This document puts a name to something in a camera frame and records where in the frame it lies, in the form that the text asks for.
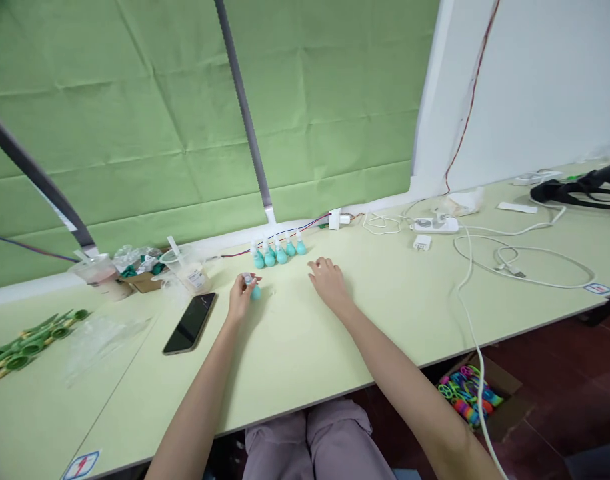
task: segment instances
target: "phone screen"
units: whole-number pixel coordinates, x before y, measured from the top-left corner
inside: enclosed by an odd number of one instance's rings
[[[190,351],[196,346],[215,297],[215,293],[208,293],[191,299],[187,310],[163,349],[165,355]]]

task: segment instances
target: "green fabric backdrop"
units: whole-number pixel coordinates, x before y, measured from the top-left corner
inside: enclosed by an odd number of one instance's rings
[[[278,221],[409,189],[438,0],[226,0]]]
[[[0,150],[0,237],[67,257],[78,243],[24,173]],[[0,287],[64,272],[72,263],[0,241]]]
[[[266,222],[213,0],[0,0],[0,119],[101,251]]]

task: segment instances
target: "desk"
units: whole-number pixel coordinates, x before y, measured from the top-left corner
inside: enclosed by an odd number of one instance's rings
[[[156,294],[132,295],[104,304],[102,296],[81,285],[0,305],[0,345],[56,312],[88,309],[92,315],[145,319],[155,312],[156,300]],[[0,479],[62,477],[152,324],[71,388],[65,385],[65,366],[71,358],[68,339],[54,342],[24,370],[0,380]]]
[[[585,164],[562,169],[571,174],[591,168]],[[528,192],[528,187],[510,186],[506,181],[487,186],[482,212],[462,220],[466,225],[516,231],[552,218],[555,212],[542,207],[536,215],[496,210],[500,201],[527,203]],[[416,205],[410,215],[424,216],[423,208],[423,203]],[[397,207],[385,213],[400,210]],[[467,261],[455,252],[453,236],[434,235],[428,252],[412,250],[414,234],[408,230],[376,236],[358,223],[339,231],[310,229],[304,236],[309,248],[306,256],[260,272],[263,297],[253,304],[241,333],[219,433],[298,410],[373,381],[350,336],[310,285],[307,262],[320,256],[330,257],[342,267],[358,306],[417,365],[428,365],[474,346],[455,297],[455,286],[465,275]],[[560,251],[590,266],[598,281],[610,286],[610,212],[573,207],[556,226],[512,237],[508,243]],[[475,241],[476,258],[492,264],[491,252],[497,246]],[[544,281],[586,280],[584,272],[544,255],[525,253],[519,265],[530,277]],[[82,455],[102,449],[94,475],[153,456],[224,322],[234,276],[250,269],[248,255],[222,260],[214,282],[219,298],[193,352],[172,357],[161,354],[185,306],[169,306],[160,315],[77,452]],[[463,297],[481,344],[592,309],[606,300],[584,289],[542,287],[478,268]]]
[[[585,164],[562,170],[572,174],[592,168]],[[462,221],[514,231],[552,218],[553,211],[544,208],[536,215],[495,209],[500,201],[526,203],[528,191],[508,182],[487,186],[483,210]],[[411,215],[425,216],[426,205],[416,205]],[[357,222],[340,231],[312,228],[303,236],[309,248],[306,256],[261,272],[263,296],[252,304],[241,332],[219,433],[373,381],[350,336],[311,287],[307,262],[322,255],[342,266],[358,306],[416,364],[428,365],[473,348],[454,293],[467,261],[455,252],[453,236],[434,235],[428,252],[412,250],[414,234],[408,230],[376,236]],[[610,287],[608,211],[572,207],[556,226],[507,242],[556,249],[590,266],[598,281]],[[490,264],[496,246],[475,241],[476,258]],[[150,458],[224,322],[234,276],[251,266],[248,255],[220,261],[211,272],[219,298],[199,346],[171,357],[161,351],[185,304],[170,304],[160,291],[100,305],[100,297],[81,286],[0,305],[0,344],[22,328],[70,308],[94,310],[95,315],[151,318],[147,330],[104,358],[70,389],[62,374],[70,355],[66,341],[54,343],[26,370],[0,382],[0,479],[57,479],[72,459],[96,450],[102,452],[92,475]],[[524,254],[519,266],[545,281],[580,283],[585,279],[564,261],[538,253]],[[592,309],[606,300],[584,289],[541,287],[478,268],[463,297],[482,344]]]

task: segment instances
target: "cardboard box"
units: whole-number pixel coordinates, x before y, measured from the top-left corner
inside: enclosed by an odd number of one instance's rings
[[[533,408],[532,402],[520,398],[517,392],[523,386],[522,382],[512,376],[506,370],[503,370],[498,364],[492,362],[483,355],[485,360],[485,381],[490,388],[502,398],[505,399],[500,406],[487,417],[485,424],[489,432],[489,438],[492,441],[502,442],[504,438],[529,414]],[[446,373],[447,376],[460,370],[463,365],[473,365],[480,368],[478,354],[470,353],[462,361],[458,362],[453,368]],[[482,433],[482,429],[478,427],[474,432]]]
[[[152,275],[151,272],[144,272],[139,275],[136,275],[135,277],[127,277],[127,278],[121,277],[120,280],[122,280],[125,283],[131,284],[140,293],[147,293],[150,291],[160,289],[162,282],[152,281],[151,279],[153,277],[154,277],[154,275]]]

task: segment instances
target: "floor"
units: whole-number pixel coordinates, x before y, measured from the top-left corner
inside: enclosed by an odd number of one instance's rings
[[[566,319],[483,352],[518,378],[520,396],[535,404],[494,445],[508,475],[569,479],[565,456],[610,443],[610,318],[593,328]],[[376,386],[351,397],[367,410],[374,441],[392,467],[435,479],[414,436]]]

